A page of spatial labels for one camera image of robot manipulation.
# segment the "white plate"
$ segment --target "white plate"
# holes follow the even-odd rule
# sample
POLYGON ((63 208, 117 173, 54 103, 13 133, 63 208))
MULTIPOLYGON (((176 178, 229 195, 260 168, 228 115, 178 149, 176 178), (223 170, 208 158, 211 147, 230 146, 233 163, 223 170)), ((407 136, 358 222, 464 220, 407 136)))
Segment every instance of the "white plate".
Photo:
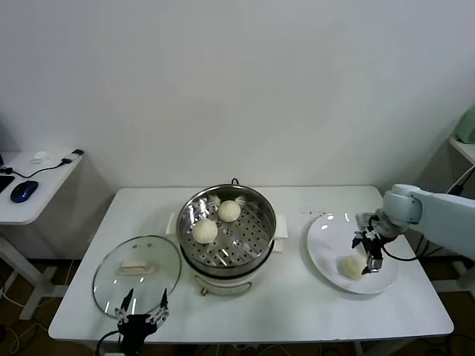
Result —
POLYGON ((352 280, 338 271, 338 264, 345 257, 360 254, 364 248, 360 244, 351 248, 355 231, 358 230, 352 214, 325 214, 310 226, 307 248, 318 270, 338 287, 359 294, 375 294, 389 288, 398 275, 398 263, 384 257, 378 273, 367 274, 360 280, 352 280))

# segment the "glass pot lid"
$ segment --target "glass pot lid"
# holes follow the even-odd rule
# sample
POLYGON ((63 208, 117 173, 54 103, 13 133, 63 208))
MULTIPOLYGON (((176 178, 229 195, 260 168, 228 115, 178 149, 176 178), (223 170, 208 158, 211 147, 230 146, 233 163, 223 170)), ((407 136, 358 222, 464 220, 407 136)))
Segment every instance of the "glass pot lid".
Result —
POLYGON ((115 308, 133 289, 127 314, 146 314, 159 306, 165 289, 168 296, 173 292, 180 273, 180 253, 173 243, 153 235, 135 237, 118 245, 97 268, 94 301, 115 317, 115 308))

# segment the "wooden floor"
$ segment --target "wooden floor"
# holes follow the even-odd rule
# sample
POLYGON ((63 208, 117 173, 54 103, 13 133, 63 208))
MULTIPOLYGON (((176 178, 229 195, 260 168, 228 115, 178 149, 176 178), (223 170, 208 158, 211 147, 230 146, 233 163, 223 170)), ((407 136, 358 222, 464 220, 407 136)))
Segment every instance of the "wooden floor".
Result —
MULTIPOLYGON (((44 263, 35 263, 35 266, 39 270, 43 270, 46 265, 44 263)), ((456 272, 451 268, 450 263, 441 262, 427 262, 423 263, 423 266, 427 272, 427 275, 432 280, 442 280, 455 278, 456 272)), ((68 271, 68 261, 61 262, 58 265, 59 270, 56 273, 53 281, 57 284, 63 284, 68 271)), ((76 271, 76 266, 73 266, 72 274, 76 271)), ((4 280, 10 275, 11 269, 0 261, 0 275, 4 280)), ((28 296, 32 292, 33 288, 23 278, 19 277, 12 285, 7 295, 11 299, 25 303, 28 296)), ((455 332, 460 334, 470 335, 475 338, 475 302, 468 293, 448 293, 441 294, 442 302, 447 308, 452 320, 455 324, 455 332)), ((53 319, 61 300, 51 300, 48 303, 41 306, 35 313, 35 318, 43 326, 48 328, 48 325, 53 319)), ((34 321, 22 321, 18 322, 18 316, 20 313, 20 307, 15 306, 8 302, 4 298, 0 300, 0 324, 6 327, 12 327, 17 334, 21 334, 30 326, 34 321)), ((92 351, 83 345, 76 343, 59 342, 49 338, 47 332, 38 328, 36 334, 29 342, 28 339, 33 336, 34 329, 30 330, 30 333, 22 338, 21 348, 17 355, 33 356, 33 355, 49 355, 49 356, 91 356, 92 351)), ((10 355, 10 347, 15 338, 11 332, 7 332, 3 340, 0 340, 0 356, 10 355)), ((444 342, 444 338, 430 339, 430 342, 444 342)), ((363 349, 369 349, 375 343, 363 343, 363 349)), ((153 345, 146 346, 144 349, 144 356, 171 356, 171 355, 196 355, 196 356, 256 356, 260 351, 264 350, 267 346, 260 346, 257 350, 248 348, 243 351, 236 350, 233 346, 220 346, 219 350, 215 345, 199 345, 196 347, 187 346, 185 348, 175 345, 153 345)), ((285 349, 292 355, 319 355, 319 347, 321 355, 324 356, 353 356, 355 351, 351 343, 323 343, 318 344, 291 344, 284 345, 285 349)), ((285 352, 279 347, 275 346, 264 353, 267 355, 285 355, 285 352)), ((421 340, 415 340, 402 350, 397 352, 395 356, 443 356, 447 355, 445 346, 434 347, 426 344, 421 340), (438 349, 443 353, 436 353, 431 351, 438 349)), ((466 340, 462 337, 454 337, 451 340, 451 356, 468 356, 475 355, 475 343, 466 340)))

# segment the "white table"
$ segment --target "white table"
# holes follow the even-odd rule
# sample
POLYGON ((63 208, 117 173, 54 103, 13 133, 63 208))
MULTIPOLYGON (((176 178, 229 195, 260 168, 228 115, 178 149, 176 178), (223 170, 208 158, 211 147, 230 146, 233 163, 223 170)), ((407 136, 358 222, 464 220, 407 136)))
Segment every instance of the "white table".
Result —
MULTIPOLYGON (((28 176, 39 169, 57 165, 61 162, 61 158, 67 156, 70 152, 50 152, 50 159, 41 164, 30 162, 35 152, 2 152, 1 156, 4 160, 4 167, 11 167, 15 171, 28 176)), ((80 160, 81 157, 69 165, 41 172, 30 179, 13 175, 15 180, 0 193, 0 225, 26 225, 33 222, 41 214, 80 160), (22 203, 12 202, 10 199, 11 191, 19 183, 26 180, 37 181, 39 183, 38 188, 27 201, 22 203)), ((21 276, 35 286, 33 293, 20 314, 21 320, 29 320, 33 316, 36 307, 43 297, 62 297, 65 294, 67 286, 54 286, 50 281, 56 268, 48 267, 43 274, 40 273, 8 242, 3 233, 0 233, 0 258, 15 270, 5 283, 5 291, 9 289, 17 273, 20 273, 21 276)))
MULTIPOLYGON (((309 259, 306 236, 319 211, 375 211, 382 199, 373 187, 257 188, 287 219, 284 252, 272 254, 262 282, 239 297, 202 297, 183 273, 170 297, 171 314, 148 343, 296 343, 377 340, 444 335, 453 324, 418 261, 400 263, 394 285, 377 295, 343 291, 324 279, 309 259)), ((96 267, 116 245, 135 236, 165 236, 170 214, 199 188, 126 188, 114 198, 62 300, 49 334, 91 342, 117 328, 95 306, 96 267)), ((388 246, 412 257, 407 240, 388 246)), ((403 343, 398 342, 393 351, 403 343)), ((376 349, 369 355, 386 355, 376 349)))
POLYGON ((475 145, 457 141, 455 137, 451 137, 449 139, 449 143, 454 146, 455 149, 467 159, 467 161, 469 161, 472 165, 475 165, 475 145))

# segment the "table leg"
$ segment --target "table leg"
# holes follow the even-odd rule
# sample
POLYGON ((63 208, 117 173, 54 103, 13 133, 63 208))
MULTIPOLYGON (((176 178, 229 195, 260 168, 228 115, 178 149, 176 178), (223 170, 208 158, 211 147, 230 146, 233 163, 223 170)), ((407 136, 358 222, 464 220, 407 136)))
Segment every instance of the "table leg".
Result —
POLYGON ((0 233, 0 258, 37 288, 52 291, 53 284, 14 248, 0 233))
POLYGON ((463 263, 455 262, 453 267, 459 272, 457 280, 433 280, 432 285, 438 293, 467 291, 475 298, 475 267, 467 270, 463 263))
POLYGON ((400 339, 391 341, 380 341, 378 345, 372 347, 364 353, 364 356, 389 356, 409 344, 412 339, 400 339))
POLYGON ((51 278, 56 272, 56 267, 46 268, 44 273, 38 271, 26 258, 14 248, 7 239, 0 233, 0 258, 8 263, 15 272, 10 275, 5 283, 5 291, 16 278, 16 272, 23 276, 28 282, 35 286, 33 293, 20 313, 20 320, 30 320, 38 308, 42 298, 64 297, 68 286, 54 286, 51 278))
MULTIPOLYGON (((55 274, 57 267, 47 267, 44 276, 50 280, 55 274)), ((38 308, 39 303, 42 298, 62 298, 65 296, 68 286, 53 286, 53 289, 50 291, 45 291, 42 288, 35 288, 31 296, 28 298, 28 301, 25 303, 22 312, 20 313, 20 320, 30 320, 35 314, 36 308, 38 308)))

